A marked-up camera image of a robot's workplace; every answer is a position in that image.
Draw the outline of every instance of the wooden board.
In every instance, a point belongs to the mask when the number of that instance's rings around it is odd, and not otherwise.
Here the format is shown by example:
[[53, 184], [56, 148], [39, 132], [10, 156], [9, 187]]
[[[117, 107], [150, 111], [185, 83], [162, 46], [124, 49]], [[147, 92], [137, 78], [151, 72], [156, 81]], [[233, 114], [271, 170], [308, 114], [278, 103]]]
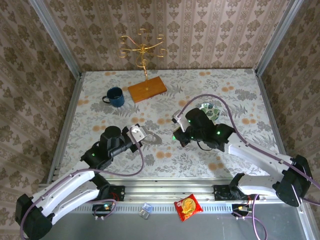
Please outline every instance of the wooden board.
[[165, 84], [159, 76], [149, 79], [147, 85], [148, 90], [146, 89], [145, 81], [128, 87], [135, 104], [167, 91]]

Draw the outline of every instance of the red snack bag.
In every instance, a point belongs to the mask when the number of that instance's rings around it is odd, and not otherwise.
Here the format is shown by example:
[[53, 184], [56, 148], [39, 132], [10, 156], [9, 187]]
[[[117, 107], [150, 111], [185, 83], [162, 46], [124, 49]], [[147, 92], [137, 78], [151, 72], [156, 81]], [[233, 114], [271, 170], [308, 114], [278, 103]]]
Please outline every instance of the red snack bag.
[[202, 207], [193, 194], [180, 201], [175, 201], [174, 205], [182, 222], [196, 213], [203, 212]]

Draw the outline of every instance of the mug handle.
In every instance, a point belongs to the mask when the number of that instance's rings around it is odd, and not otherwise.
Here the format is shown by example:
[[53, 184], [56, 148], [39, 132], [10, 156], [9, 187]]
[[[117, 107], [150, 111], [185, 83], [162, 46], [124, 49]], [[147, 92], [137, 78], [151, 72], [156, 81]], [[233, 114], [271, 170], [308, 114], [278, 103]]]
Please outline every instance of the mug handle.
[[107, 96], [103, 96], [103, 97], [102, 97], [102, 101], [103, 101], [104, 103], [106, 103], [106, 104], [110, 104], [109, 101], [105, 101], [106, 98], [107, 98]]

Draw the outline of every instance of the cable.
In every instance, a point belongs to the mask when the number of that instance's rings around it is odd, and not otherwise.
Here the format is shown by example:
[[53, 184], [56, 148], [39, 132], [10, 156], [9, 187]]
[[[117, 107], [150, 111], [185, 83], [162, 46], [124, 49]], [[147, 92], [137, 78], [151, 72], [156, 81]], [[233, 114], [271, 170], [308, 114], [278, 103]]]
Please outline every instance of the cable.
[[254, 219], [255, 221], [258, 221], [264, 230], [264, 235], [265, 235], [264, 240], [268, 240], [268, 232], [267, 232], [266, 226], [263, 224], [263, 222], [260, 219], [253, 217], [253, 216], [242, 216], [239, 213], [237, 213], [236, 211], [234, 211], [232, 213], [237, 215], [239, 218], [252, 219], [252, 220]]
[[77, 170], [71, 174], [69, 174], [68, 176], [66, 176], [65, 178], [63, 178], [61, 181], [59, 181], [56, 185], [54, 185], [52, 188], [50, 188], [45, 194], [43, 194], [41, 197], [39, 197], [39, 199], [37, 199], [25, 212], [25, 214], [22, 217], [21, 220], [21, 224], [20, 224], [20, 238], [22, 240], [29, 240], [29, 238], [25, 238], [24, 237], [24, 224], [26, 221], [26, 218], [28, 216], [28, 214], [30, 213], [30, 211], [34, 208], [34, 206], [36, 206], [38, 203], [40, 203], [42, 200], [44, 200], [51, 192], [55, 191], [57, 188], [59, 188], [62, 184], [64, 184], [66, 181], [68, 181], [70, 178], [72, 178], [73, 176], [80, 174], [80, 173], [84, 173], [84, 172], [88, 172], [88, 171], [93, 171], [95, 173], [100, 173], [100, 174], [110, 174], [110, 175], [116, 175], [116, 176], [120, 176], [120, 177], [132, 177], [135, 175], [138, 175], [142, 169], [144, 168], [145, 165], [145, 160], [144, 160], [144, 155], [141, 151], [140, 145], [137, 143], [136, 139], [134, 138], [133, 134], [132, 134], [132, 127], [130, 127], [129, 133], [131, 136], [131, 139], [133, 139], [134, 144], [136, 145], [140, 156], [141, 156], [141, 160], [142, 160], [142, 165], [139, 171], [132, 173], [132, 174], [120, 174], [120, 173], [115, 173], [115, 172], [110, 172], [110, 171], [105, 171], [105, 170], [100, 170], [100, 169], [92, 169], [92, 168], [86, 168], [86, 169], [80, 169]]
[[[104, 219], [106, 219], [107, 217], [109, 217], [111, 214], [112, 214], [112, 212], [116, 209], [116, 206], [117, 206], [117, 201], [116, 200], [114, 200], [114, 199], [104, 199], [104, 200], [97, 200], [97, 201], [88, 201], [87, 203], [89, 203], [89, 204], [97, 204], [97, 203], [104, 203], [104, 202], [113, 202], [113, 204], [114, 204], [114, 207], [112, 207], [112, 205], [111, 205], [111, 211], [106, 215], [106, 217], [104, 218]], [[97, 212], [97, 210], [98, 209], [95, 209], [94, 211], [93, 211], [93, 216], [95, 217], [96, 216], [96, 212]]]
[[245, 206], [248, 206], [250, 201], [251, 201], [251, 197], [250, 197], [250, 195], [248, 195], [248, 202], [247, 202], [247, 204]]
[[119, 196], [118, 196], [118, 194], [116, 194], [116, 193], [114, 193], [114, 192], [111, 192], [111, 194], [112, 194], [113, 199], [114, 199], [114, 200], [117, 200], [117, 202], [119, 202]]
[[196, 142], [196, 144], [198, 144], [198, 147], [201, 149], [201, 150], [203, 150], [203, 151], [211, 151], [212, 150], [212, 148], [211, 149], [203, 149], [201, 146], [200, 146], [200, 143], [197, 141]]
[[316, 202], [316, 201], [313, 201], [313, 200], [310, 200], [308, 198], [302, 198], [303, 201], [309, 203], [309, 204], [313, 204], [313, 205], [317, 205], [317, 206], [320, 206], [320, 203], [319, 202]]
[[[231, 121], [231, 124], [232, 124], [232, 126], [233, 126], [233, 128], [234, 128], [235, 133], [238, 135], [238, 137], [239, 137], [248, 147], [250, 147], [250, 148], [258, 151], [259, 153], [262, 153], [262, 154], [264, 154], [264, 155], [266, 155], [266, 156], [268, 156], [268, 157], [270, 157], [270, 158], [272, 158], [272, 159], [274, 159], [274, 160], [276, 160], [276, 161], [278, 161], [278, 162], [280, 162], [280, 163], [282, 163], [282, 164], [284, 164], [284, 165], [286, 165], [287, 167], [289, 167], [289, 168], [291, 168], [292, 170], [296, 171], [298, 174], [300, 174], [300, 175], [303, 176], [305, 179], [307, 179], [308, 181], [310, 181], [312, 184], [314, 184], [314, 185], [316, 186], [316, 188], [318, 188], [318, 189], [320, 190], [320, 184], [319, 184], [319, 183], [317, 183], [315, 180], [313, 180], [313, 178], [311, 178], [310, 176], [308, 176], [307, 174], [305, 174], [304, 172], [302, 172], [301, 170], [299, 170], [299, 169], [296, 168], [295, 166], [291, 165], [290, 163], [288, 163], [288, 162], [286, 162], [286, 161], [283, 161], [281, 158], [278, 158], [278, 157], [276, 157], [276, 156], [273, 156], [272, 154], [270, 154], [270, 153], [268, 153], [268, 152], [266, 152], [266, 151], [263, 151], [263, 150], [259, 149], [258, 147], [256, 147], [256, 146], [251, 145], [250, 143], [248, 143], [248, 142], [246, 141], [246, 139], [239, 133], [239, 131], [238, 131], [237, 127], [236, 127], [236, 124], [235, 124], [235, 122], [234, 122], [234, 119], [233, 119], [233, 117], [232, 117], [230, 108], [228, 107], [228, 104], [227, 104], [221, 97], [219, 97], [219, 96], [217, 96], [217, 95], [209, 94], [209, 93], [201, 94], [201, 95], [199, 95], [199, 96], [196, 96], [196, 97], [192, 98], [192, 99], [182, 108], [181, 112], [178, 114], [178, 117], [180, 117], [180, 115], [181, 115], [181, 114], [184, 112], [184, 110], [190, 105], [190, 103], [192, 103], [194, 100], [196, 100], [196, 99], [198, 99], [198, 98], [201, 98], [201, 97], [213, 97], [213, 98], [216, 98], [216, 99], [220, 100], [220, 101], [224, 104], [224, 106], [225, 106], [225, 108], [226, 108], [226, 110], [227, 110], [227, 112], [228, 112], [228, 115], [229, 115], [229, 118], [230, 118], [230, 121]], [[308, 202], [308, 203], [311, 203], [311, 204], [320, 206], [320, 202], [315, 202], [315, 201], [309, 200], [309, 199], [307, 199], [307, 198], [303, 198], [303, 200], [306, 201], [306, 202]]]
[[[258, 232], [257, 232], [256, 221], [255, 221], [255, 205], [256, 205], [256, 200], [257, 200], [258, 196], [259, 196], [258, 194], [254, 196], [253, 203], [252, 203], [252, 226], [253, 226], [253, 230], [254, 230], [256, 238], [258, 240], [261, 240], [258, 235]], [[267, 230], [264, 229], [264, 232], [265, 232], [264, 240], [267, 240], [268, 239]]]

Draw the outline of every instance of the gold candelabra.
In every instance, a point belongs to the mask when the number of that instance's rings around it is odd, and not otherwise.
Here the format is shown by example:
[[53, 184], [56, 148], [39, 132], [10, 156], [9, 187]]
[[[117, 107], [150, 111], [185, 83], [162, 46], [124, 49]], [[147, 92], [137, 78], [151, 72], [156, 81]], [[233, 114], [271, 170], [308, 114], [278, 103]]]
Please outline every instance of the gold candelabra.
[[127, 35], [123, 35], [119, 38], [120, 43], [121, 44], [126, 44], [125, 41], [127, 39], [129, 39], [137, 48], [124, 48], [121, 47], [120, 48], [120, 58], [126, 58], [128, 56], [128, 53], [130, 51], [136, 51], [139, 53], [139, 55], [137, 56], [137, 58], [135, 59], [135, 64], [139, 67], [142, 68], [144, 71], [144, 75], [145, 75], [145, 87], [146, 90], [148, 90], [148, 73], [147, 73], [147, 59], [145, 58], [145, 54], [149, 54], [151, 56], [154, 57], [158, 57], [158, 58], [163, 58], [168, 54], [168, 51], [164, 48], [160, 48], [159, 49], [159, 54], [155, 54], [154, 52], [154, 48], [163, 44], [166, 40], [166, 37], [163, 34], [159, 34], [158, 37], [156, 38], [157, 40], [159, 40], [160, 42], [158, 42], [155, 45], [150, 45], [147, 44], [148, 42], [148, 37], [149, 37], [149, 32], [145, 29], [145, 28], [140, 28], [140, 32], [138, 32], [138, 35], [142, 35], [143, 33], [146, 33], [146, 37], [145, 39], [145, 43], [140, 43], [137, 44], [131, 37], [127, 36]]

